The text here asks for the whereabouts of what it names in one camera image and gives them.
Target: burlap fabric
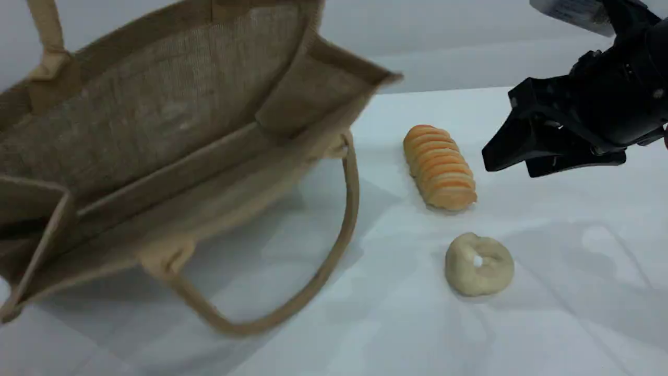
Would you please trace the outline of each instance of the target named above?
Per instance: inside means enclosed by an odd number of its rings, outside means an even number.
[[[348,131],[399,78],[321,39],[322,1],[187,0],[71,54],[53,0],[28,0],[44,47],[0,94],[0,318],[140,265],[218,330],[250,335],[298,312],[353,233]],[[198,240],[251,219],[319,159],[343,159],[341,233],[285,305],[234,324],[179,275]]]

